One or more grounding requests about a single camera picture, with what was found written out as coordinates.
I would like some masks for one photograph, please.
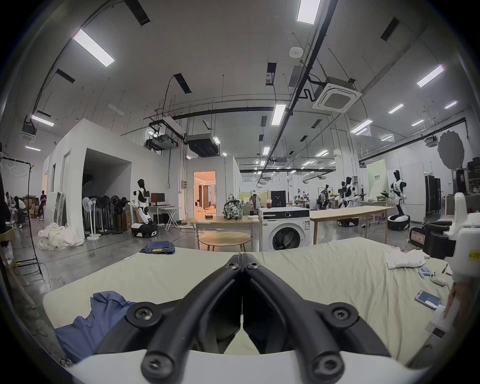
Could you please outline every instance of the humanoid robot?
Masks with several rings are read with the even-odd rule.
[[[395,202],[398,210],[397,215],[391,215],[388,217],[388,228],[401,231],[403,229],[410,228],[410,216],[406,214],[404,205],[404,200],[407,198],[407,194],[405,193],[407,183],[400,178],[400,172],[398,169],[393,173],[393,175],[395,176],[395,181],[390,184],[390,193],[381,193],[383,196],[392,199],[392,202]]]
[[[156,235],[157,225],[148,213],[147,197],[150,192],[145,189],[143,179],[137,181],[140,189],[133,191],[133,201],[128,204],[137,213],[139,223],[132,224],[132,235],[137,237],[152,237]]]

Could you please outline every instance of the round wooden table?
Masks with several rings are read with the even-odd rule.
[[[207,251],[212,246],[212,251],[215,247],[227,247],[231,245],[239,245],[241,252],[246,252],[245,243],[250,241],[250,235],[243,232],[216,232],[210,233],[200,237],[200,243],[207,246]]]

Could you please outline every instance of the washing machine door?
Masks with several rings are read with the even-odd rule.
[[[268,249],[278,251],[305,246],[305,231],[295,223],[283,223],[275,227],[268,237]]]

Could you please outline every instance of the backpack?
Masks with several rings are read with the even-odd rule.
[[[232,194],[228,196],[227,202],[223,206],[223,217],[227,220],[237,220],[243,217],[241,202],[233,197]]]

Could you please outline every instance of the bed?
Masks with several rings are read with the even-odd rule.
[[[344,301],[385,343],[393,358],[407,364],[429,334],[424,330],[433,311],[414,300],[423,289],[445,304],[448,287],[421,279],[418,268],[387,269],[384,255],[395,248],[365,238],[337,240],[288,251],[252,252],[257,260],[290,284],[304,299]],[[45,295],[43,305],[54,328],[88,316],[90,297],[113,290],[131,301],[161,303],[184,297],[197,283],[226,262],[232,252],[177,248],[174,255],[137,253]],[[445,261],[427,259],[430,270],[443,271]],[[450,276],[446,276],[451,286]],[[245,332],[226,353],[255,354]]]

